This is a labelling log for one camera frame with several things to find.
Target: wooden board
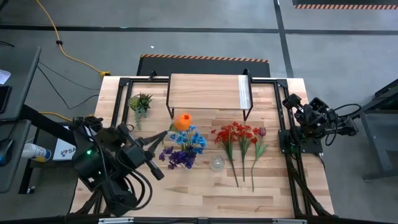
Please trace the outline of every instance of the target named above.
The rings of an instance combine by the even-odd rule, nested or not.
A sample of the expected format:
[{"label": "wooden board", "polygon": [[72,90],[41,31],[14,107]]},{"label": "wooden board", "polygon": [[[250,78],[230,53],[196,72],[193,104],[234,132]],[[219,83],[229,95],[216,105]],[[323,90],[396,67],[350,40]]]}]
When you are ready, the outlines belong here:
[{"label": "wooden board", "polygon": [[[170,77],[171,108],[250,108],[247,75],[172,74]],[[240,80],[246,81],[242,87]]]},{"label": "wooden board", "polygon": [[[119,77],[104,77],[95,116],[104,118],[105,127],[111,123],[114,101],[118,89]],[[307,94],[304,82],[300,78],[288,79],[289,91],[296,93],[307,103]],[[155,180],[147,166],[142,166],[142,172],[152,183],[154,195],[151,202],[138,211],[130,211],[126,216],[134,217],[235,217],[235,218],[292,218],[294,216],[292,199],[290,196],[289,181],[285,157],[280,153],[277,131],[279,120],[276,111],[275,94],[272,85],[252,85],[254,108],[246,121],[252,127],[265,126],[267,135],[264,143],[268,150],[256,162],[254,169],[254,192],[251,190],[250,167],[254,161],[254,148],[248,150],[245,160],[246,181],[243,182],[242,162],[239,147],[234,147],[233,158],[238,175],[239,188],[236,187],[229,162],[221,172],[213,172],[209,163],[214,155],[226,154],[216,144],[215,135],[210,131],[233,121],[243,123],[241,111],[234,110],[175,110],[176,114],[190,113],[193,124],[198,126],[199,132],[208,139],[208,148],[203,155],[196,159],[198,165],[193,169],[179,167],[175,170],[167,169],[167,161],[157,158],[155,163],[162,169],[165,177],[161,181]],[[142,131],[134,131],[138,137],[151,136],[166,130],[170,123],[170,116],[165,106],[167,84],[163,83],[136,83],[133,86],[133,95],[145,93],[153,94],[152,109],[148,110],[148,118],[142,119]],[[123,91],[118,123],[120,123],[126,90]],[[128,124],[135,124],[133,111],[130,110]],[[166,146],[173,143],[165,140]],[[314,155],[304,154],[303,164],[307,184],[319,202],[333,213],[325,171]],[[91,193],[81,183],[78,183],[71,212],[77,211],[90,197]],[[298,190],[300,207],[304,211],[302,193]]]}]

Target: small clear glass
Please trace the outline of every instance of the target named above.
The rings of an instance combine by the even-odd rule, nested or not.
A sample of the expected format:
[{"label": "small clear glass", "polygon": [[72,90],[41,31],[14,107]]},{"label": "small clear glass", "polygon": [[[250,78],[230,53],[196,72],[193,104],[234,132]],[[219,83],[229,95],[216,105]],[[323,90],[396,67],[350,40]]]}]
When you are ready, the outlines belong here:
[{"label": "small clear glass", "polygon": [[224,169],[225,160],[222,156],[216,155],[213,157],[210,167],[213,171],[221,171]]}]

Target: orange and black hazard stripe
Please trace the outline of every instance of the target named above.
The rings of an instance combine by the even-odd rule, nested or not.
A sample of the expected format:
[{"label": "orange and black hazard stripe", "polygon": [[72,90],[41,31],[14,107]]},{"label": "orange and black hazard stripe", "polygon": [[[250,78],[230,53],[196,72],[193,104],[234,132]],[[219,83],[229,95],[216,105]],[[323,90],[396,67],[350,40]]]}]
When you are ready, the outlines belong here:
[{"label": "orange and black hazard stripe", "polygon": [[230,60],[242,62],[264,62],[268,63],[266,59],[257,58],[234,58],[234,57],[210,57],[210,56],[189,56],[189,55],[163,55],[163,54],[142,54],[141,58],[186,58],[186,59],[202,59],[202,60]]},{"label": "orange and black hazard stripe", "polygon": [[394,10],[398,9],[397,5],[358,5],[358,4],[298,4],[296,9],[380,9],[380,10]]}]

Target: gray concrete floor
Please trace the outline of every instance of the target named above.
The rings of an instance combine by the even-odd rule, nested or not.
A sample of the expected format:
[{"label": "gray concrete floor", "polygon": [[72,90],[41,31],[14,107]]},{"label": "gray concrete floor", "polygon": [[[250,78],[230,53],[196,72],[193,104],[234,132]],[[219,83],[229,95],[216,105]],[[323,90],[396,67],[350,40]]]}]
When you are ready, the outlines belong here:
[{"label": "gray concrete floor", "polygon": [[[272,0],[41,0],[59,26],[200,27],[276,29]],[[286,29],[397,30],[397,11],[300,10],[280,1]],[[49,25],[35,1],[13,0],[0,12],[0,23]],[[211,55],[266,58],[271,76],[286,77],[278,34],[183,32],[60,32],[64,48],[76,58],[114,75],[133,75],[140,54]],[[93,70],[65,58],[51,31],[0,30],[0,40],[18,47],[41,46],[41,61],[91,88],[101,86]],[[331,107],[365,104],[371,95],[398,78],[398,36],[287,35],[295,77],[304,78],[308,97]],[[44,69],[70,106],[98,93],[68,83]],[[37,71],[27,104],[67,117],[94,112],[96,99],[68,110]],[[376,171],[375,158],[361,123],[355,137],[338,136],[324,147],[326,176],[335,213],[345,218],[398,222],[398,179],[363,182]],[[25,161],[21,162],[21,179]],[[0,220],[62,215],[68,212],[76,178],[68,169],[37,173],[33,195],[0,195]]]}]

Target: orange flower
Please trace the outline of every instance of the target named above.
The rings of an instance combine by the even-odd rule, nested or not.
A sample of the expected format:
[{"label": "orange flower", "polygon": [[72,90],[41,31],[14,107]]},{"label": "orange flower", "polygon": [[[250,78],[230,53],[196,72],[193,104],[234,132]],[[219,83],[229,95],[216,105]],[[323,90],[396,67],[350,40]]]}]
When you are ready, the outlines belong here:
[{"label": "orange flower", "polygon": [[191,118],[192,117],[189,114],[180,115],[178,119],[174,121],[174,128],[179,131],[188,130],[189,126],[191,125]]}]

